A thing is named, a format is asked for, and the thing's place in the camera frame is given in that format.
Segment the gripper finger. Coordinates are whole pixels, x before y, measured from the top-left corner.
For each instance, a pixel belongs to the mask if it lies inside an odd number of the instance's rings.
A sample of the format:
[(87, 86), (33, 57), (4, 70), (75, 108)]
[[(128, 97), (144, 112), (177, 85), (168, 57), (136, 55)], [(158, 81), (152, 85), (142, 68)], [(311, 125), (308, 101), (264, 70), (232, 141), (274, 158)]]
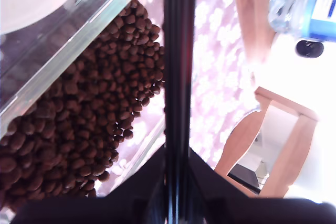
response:
[(208, 223), (249, 223), (240, 205), (246, 202), (244, 193), (213, 171), (193, 150), (189, 165)]
[(107, 196), (107, 223), (165, 223), (165, 147)]

